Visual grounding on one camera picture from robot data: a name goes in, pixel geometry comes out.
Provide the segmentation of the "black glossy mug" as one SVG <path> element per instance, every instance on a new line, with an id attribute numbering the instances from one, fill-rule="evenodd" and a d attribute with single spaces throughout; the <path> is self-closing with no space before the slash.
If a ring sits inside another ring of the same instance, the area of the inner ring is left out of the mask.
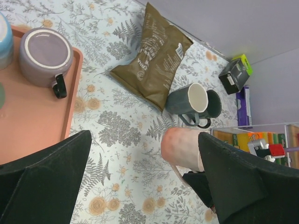
<path id="1" fill-rule="evenodd" d="M 222 110 L 221 99 L 217 94 L 217 92 L 215 92 L 214 90 L 208 90 L 207 96 L 208 96 L 208 106 L 204 112 L 199 113 L 199 118 L 206 119 L 207 122 L 204 126 L 197 125 L 197 127 L 203 129 L 209 128 L 211 126 L 211 119 L 217 118 L 220 115 Z"/>

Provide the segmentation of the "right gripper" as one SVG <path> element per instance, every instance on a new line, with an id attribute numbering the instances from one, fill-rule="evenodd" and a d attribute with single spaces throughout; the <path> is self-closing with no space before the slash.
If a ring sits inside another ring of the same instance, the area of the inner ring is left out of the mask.
<path id="1" fill-rule="evenodd" d="M 195 191 L 206 207 L 214 207 L 205 171 L 196 173 L 189 171 L 183 174 L 183 180 Z"/>

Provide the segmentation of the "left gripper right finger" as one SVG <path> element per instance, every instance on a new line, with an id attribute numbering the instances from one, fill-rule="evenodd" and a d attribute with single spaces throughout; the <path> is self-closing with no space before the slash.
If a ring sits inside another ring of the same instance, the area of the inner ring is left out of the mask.
<path id="1" fill-rule="evenodd" d="M 299 171 L 202 132 L 199 152 L 221 224 L 297 224 Z"/>

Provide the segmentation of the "dark teal faceted mug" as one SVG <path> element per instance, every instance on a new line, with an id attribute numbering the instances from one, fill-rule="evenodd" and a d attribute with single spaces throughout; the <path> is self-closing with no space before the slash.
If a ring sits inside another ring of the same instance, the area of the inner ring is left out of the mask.
<path id="1" fill-rule="evenodd" d="M 192 83 L 169 94 L 165 109 L 171 114 L 178 115 L 185 125 L 198 126 L 199 114 L 208 107 L 208 95 L 205 88 L 199 83 Z M 193 114 L 194 123 L 190 124 L 183 115 Z"/>

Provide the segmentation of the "purple mug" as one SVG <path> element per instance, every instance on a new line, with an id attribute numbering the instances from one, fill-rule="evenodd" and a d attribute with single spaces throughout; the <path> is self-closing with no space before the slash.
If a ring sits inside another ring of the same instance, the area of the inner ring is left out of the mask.
<path id="1" fill-rule="evenodd" d="M 36 86 L 52 88 L 58 99 L 67 97 L 64 77 L 72 62 L 72 46 L 53 29 L 34 28 L 21 38 L 19 65 L 23 76 Z"/>

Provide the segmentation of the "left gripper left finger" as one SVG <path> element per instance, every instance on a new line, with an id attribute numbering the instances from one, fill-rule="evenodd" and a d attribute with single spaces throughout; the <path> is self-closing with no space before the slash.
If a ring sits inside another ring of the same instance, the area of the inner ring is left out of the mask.
<path id="1" fill-rule="evenodd" d="M 92 143 L 83 130 L 0 166 L 2 224 L 68 224 Z"/>

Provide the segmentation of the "pink mug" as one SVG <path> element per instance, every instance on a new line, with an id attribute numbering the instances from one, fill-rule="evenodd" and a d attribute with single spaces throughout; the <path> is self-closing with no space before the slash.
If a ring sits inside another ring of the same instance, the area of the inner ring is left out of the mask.
<path id="1" fill-rule="evenodd" d="M 169 128 L 161 141 L 161 156 L 170 164 L 173 171 L 185 185 L 177 166 L 188 168 L 193 172 L 203 172 L 204 166 L 199 152 L 198 136 L 200 130 L 184 127 Z"/>

